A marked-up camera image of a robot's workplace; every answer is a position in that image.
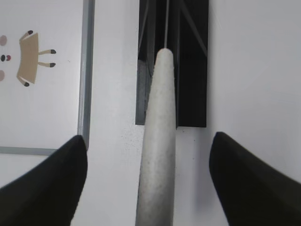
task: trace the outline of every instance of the black metal bracket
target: black metal bracket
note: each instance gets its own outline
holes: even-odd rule
[[[170,0],[167,48],[174,54],[176,124],[206,127],[209,0]],[[136,124],[144,125],[166,0],[140,0]]]

